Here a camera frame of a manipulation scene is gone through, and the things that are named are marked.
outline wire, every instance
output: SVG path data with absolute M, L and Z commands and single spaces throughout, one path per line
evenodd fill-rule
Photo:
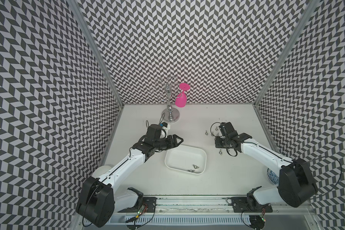
M 251 227 L 250 227 L 249 225 L 247 225 L 247 224 L 244 222 L 244 220 L 243 220 L 243 213 L 244 213 L 245 211 L 250 211 L 250 210 L 244 209 L 244 210 L 242 211 L 242 213 L 240 214 L 240 219 L 243 221 L 243 223 L 244 223 L 247 227 L 251 228 Z
M 167 137 L 167 133 L 166 133 L 166 131 L 165 131 L 164 129 L 162 129 L 162 131 L 164 131 L 165 136 L 164 136 L 164 137 L 161 137 L 161 138 L 165 138 L 165 137 Z
M 152 218 L 151 218 L 149 221 L 147 221 L 146 223 L 142 224 L 140 227 L 143 227 L 144 225 L 148 224 L 148 223 L 153 219 L 155 213 L 156 213 L 156 206 L 154 207 L 154 212 L 153 212 Z
M 130 150 L 131 150 L 132 148 L 133 148 L 133 147 L 130 147 L 130 148 L 129 148 L 129 157 L 132 156 L 132 152 L 130 152 Z
M 161 124 L 161 122 L 164 120 L 164 118 L 165 118 L 165 113 L 162 113 L 159 124 Z
M 263 211 L 266 213 L 266 209 L 265 209 L 266 205 L 263 205 L 264 207 L 262 208 L 262 214 L 263 214 L 263 215 L 264 215 Z M 242 211 L 242 213 L 240 214 L 240 219 L 243 221 L 243 223 L 244 223 L 246 226 L 248 226 L 249 228 L 252 228 L 252 227 L 250 227 L 249 225 L 247 225 L 247 224 L 244 222 L 244 220 L 243 220 L 243 213 L 244 213 L 245 211 L 258 212 L 259 210 L 260 210 L 260 209 L 258 209 L 258 210 L 256 210 L 256 211 L 254 211 L 254 210 L 252 210 L 252 209 L 250 209 L 250 208 L 244 209 L 244 210 Z
M 235 150 L 235 156 L 237 156 L 238 155 L 238 151 L 236 150 L 236 149 L 234 149 Z M 229 154 L 230 156 L 233 156 L 233 155 L 231 155 L 230 153 L 229 153 L 229 148 L 226 148 L 226 152 L 227 152 L 227 154 Z
M 142 214 L 140 214 L 139 216 L 141 216 L 141 215 L 143 215 L 143 214 L 145 214 L 146 212 L 147 212 L 147 205 L 146 204 L 143 204 L 144 206 L 145 206 L 145 209 L 143 209 L 143 212 L 142 212 Z
M 212 136 L 215 136 L 215 135 L 213 135 L 213 133 L 212 133 L 212 126 L 213 126 L 214 124 L 216 124 L 216 123 L 221 124 L 221 122 L 215 122 L 215 123 L 213 123 L 213 124 L 211 125 L 210 132 L 211 132 Z
M 87 204 L 86 204 L 86 208 L 84 209 L 84 214 L 86 213 L 86 210 L 87 210 L 89 201 L 91 200 L 93 194 L 96 192 L 96 190 L 99 188 L 99 186 L 102 185 L 102 182 L 99 183 L 99 184 L 97 185 L 97 187 L 95 188 L 95 190 L 92 192 L 92 195 L 89 197 L 89 199 L 88 199 L 88 201 L 87 201 Z M 92 223 L 90 223 L 90 224 L 88 224 L 88 225 L 85 225 L 85 224 L 84 224 L 84 215 L 83 215 L 83 216 L 82 216 L 82 225 L 83 225 L 83 227 L 89 227 L 89 226 L 92 225 Z
M 340 176 L 339 176 L 337 182 L 331 187 L 331 189 L 330 189 L 329 191 L 324 192 L 324 193 L 320 194 L 319 196 L 316 196 L 316 197 L 314 197 L 314 198 L 312 198 L 312 199 L 317 199 L 317 198 L 323 197 L 324 195 L 330 193 L 331 191 L 333 191 L 333 190 L 336 188 L 336 186 L 337 186 L 337 185 L 339 184 L 339 182 L 341 181 L 341 177 L 342 177 L 342 175 L 343 175 L 343 168 L 342 168 L 342 166 L 341 166 L 341 163 L 340 163 L 339 159 L 336 158 L 336 159 L 334 159 L 334 160 L 336 160 L 336 161 L 339 163 L 339 165 L 340 165 Z
M 230 199 L 230 198 L 231 198 L 231 197 L 226 198 L 225 200 L 226 200 L 226 203 L 228 203 L 229 205 L 232 205 L 232 202 L 231 202 L 231 203 L 227 202 L 227 200 Z

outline black cable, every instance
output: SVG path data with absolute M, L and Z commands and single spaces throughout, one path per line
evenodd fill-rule
M 244 222 L 244 220 L 243 220 L 243 213 L 245 212 L 245 211 L 251 211 L 251 212 L 258 212 L 258 211 L 260 211 L 261 209 L 258 209 L 258 210 L 252 210 L 252 209 L 250 209 L 250 208 L 248 208 L 248 206 L 246 207 L 247 209 L 245 209 L 245 210 L 243 210 L 242 211 L 242 213 L 240 214 L 240 219 L 243 221 L 243 223 L 246 225 L 246 226 L 248 226 L 249 228 L 252 228 L 252 227 L 250 227 L 249 225 L 247 225 L 245 222 Z
M 165 137 L 167 137 L 167 133 L 166 133 L 166 131 L 165 131 L 164 129 L 162 129 L 162 131 L 164 131 L 165 136 L 164 136 L 164 137 L 161 137 L 161 138 L 165 138 Z
M 245 211 L 250 211 L 250 210 L 244 209 L 244 210 L 242 211 L 242 213 L 240 214 L 240 219 L 243 221 L 243 223 L 244 223 L 247 227 L 251 228 L 251 227 L 250 227 L 249 225 L 247 225 L 247 224 L 244 222 L 244 220 L 243 220 L 243 213 L 244 213 Z
M 161 122 L 164 120 L 164 118 L 165 118 L 165 113 L 162 113 L 159 124 L 161 124 Z
M 256 146 L 258 146 L 258 147 L 260 147 L 260 148 L 262 148 L 262 149 L 268 151 L 267 149 L 263 148 L 263 147 L 260 146 L 260 145 L 257 145 L 256 143 L 253 143 L 253 142 L 238 142 L 238 144 L 245 144 L 245 143 L 256 145 Z M 268 152 L 270 152 L 271 154 L 273 154 L 273 155 L 275 155 L 276 157 L 280 158 L 281 160 L 286 161 L 286 162 L 288 162 L 288 163 L 292 163 L 292 164 L 305 164 L 305 163 L 313 162 L 313 161 L 315 161 L 315 160 L 322 159 L 322 158 L 334 157 L 334 156 L 321 156 L 321 157 L 319 157 L 319 158 L 315 158 L 315 159 L 310 160 L 310 161 L 306 161 L 306 162 L 303 162 L 303 163 L 298 163 L 298 162 L 291 162 L 291 161 L 284 160 L 284 159 L 282 159 L 281 157 L 279 157 L 277 154 L 274 154 L 274 153 L 272 153 L 271 151 L 268 151 Z
M 130 152 L 130 150 L 132 149 L 133 147 L 130 147 L 129 148 L 129 157 L 132 157 L 132 153 Z
M 235 150 L 235 156 L 237 156 L 238 155 L 238 151 L 236 150 L 236 149 L 233 149 L 233 150 Z M 226 148 L 226 152 L 227 152 L 227 154 L 229 154 L 230 156 L 233 156 L 233 155 L 231 155 L 230 153 L 229 153 L 229 148 Z
M 226 203 L 228 203 L 229 205 L 231 205 L 231 206 L 232 206 L 232 202 L 231 202 L 231 203 L 227 202 L 227 200 L 228 200 L 228 199 L 230 199 L 230 198 L 231 198 L 231 197 L 226 198 L 225 200 L 226 200 Z
M 212 126 L 213 126 L 214 124 L 216 124 L 216 123 L 220 123 L 220 124 L 221 124 L 221 122 L 215 122 L 215 123 L 213 123 L 213 124 L 211 125 L 210 132 L 211 132 L 212 136 L 215 136 L 215 135 L 213 135 L 213 133 L 212 133 Z
M 140 227 L 143 227 L 144 225 L 148 224 L 153 219 L 155 213 L 156 213 L 156 206 L 154 206 L 154 212 L 153 212 L 152 218 L 149 221 L 147 221 L 147 223 L 142 224 Z
M 99 186 L 102 185 L 102 182 L 99 183 L 99 184 L 97 185 L 96 189 L 92 192 L 92 195 L 89 197 L 89 199 L 88 199 L 88 201 L 87 201 L 87 204 L 86 204 L 86 208 L 84 209 L 84 214 L 86 213 L 86 210 L 87 210 L 89 201 L 91 200 L 93 194 L 96 192 L 96 190 L 99 188 Z M 85 225 L 85 224 L 84 224 L 84 215 L 83 215 L 83 216 L 82 216 L 82 225 L 83 225 L 83 227 L 89 227 L 89 226 L 92 225 L 92 223 L 90 223 L 90 224 L 88 224 L 88 225 Z
M 330 189 L 329 191 L 324 192 L 324 193 L 320 194 L 319 196 L 316 196 L 316 197 L 314 197 L 314 198 L 312 198 L 312 199 L 317 199 L 317 198 L 323 197 L 324 195 L 330 193 L 331 191 L 333 191 L 333 190 L 336 188 L 336 186 L 337 186 L 337 185 L 339 184 L 339 182 L 341 181 L 341 176 L 342 176 L 342 174 L 343 174 L 343 168 L 342 168 L 342 166 L 341 166 L 341 163 L 340 163 L 339 159 L 336 158 L 336 161 L 337 161 L 337 162 L 339 163 L 339 165 L 340 165 L 340 176 L 339 176 L 337 182 L 331 187 L 331 189 Z

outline metal stand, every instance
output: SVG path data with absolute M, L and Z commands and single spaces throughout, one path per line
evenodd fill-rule
M 177 120 L 179 120 L 179 117 L 180 117 L 179 110 L 176 109 L 176 108 L 173 108 L 171 103 L 170 103 L 170 100 L 171 100 L 171 89 L 172 89 L 171 86 L 172 85 L 176 85 L 176 84 L 177 83 L 171 84 L 170 82 L 167 82 L 165 84 L 165 86 L 163 86 L 162 88 L 156 90 L 156 91 L 158 91 L 158 90 L 164 89 L 165 92 L 166 92 L 166 96 L 167 96 L 166 99 L 161 99 L 162 102 L 166 101 L 166 108 L 162 111 L 161 115 L 163 117 L 163 121 L 165 121 L 167 123 L 174 123 Z

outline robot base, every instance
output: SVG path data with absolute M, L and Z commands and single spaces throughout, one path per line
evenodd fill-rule
M 247 201 L 247 197 L 243 196 L 243 197 L 231 197 L 231 205 L 234 209 L 234 212 L 243 212 L 244 210 L 249 210 L 251 212 L 262 212 L 262 208 L 259 210 L 251 210 L 248 208 L 248 201 Z M 271 204 L 268 204 L 266 206 L 264 206 L 265 210 L 267 213 L 269 212 L 273 212 Z

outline mounting plate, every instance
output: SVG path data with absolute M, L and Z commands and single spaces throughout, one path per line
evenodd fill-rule
M 146 204 L 147 205 L 147 211 L 146 212 L 154 212 L 155 206 L 156 206 L 156 197 L 143 197 L 143 201 L 142 204 Z M 137 211 L 133 208 L 126 208 L 123 209 L 119 212 L 126 212 L 126 213 L 137 213 Z
M 248 202 L 246 200 L 246 196 L 243 197 L 231 197 L 231 206 L 234 209 L 234 212 L 243 212 L 244 210 L 252 211 L 248 208 Z M 265 210 L 267 213 L 273 212 L 271 204 L 267 205 L 265 207 Z

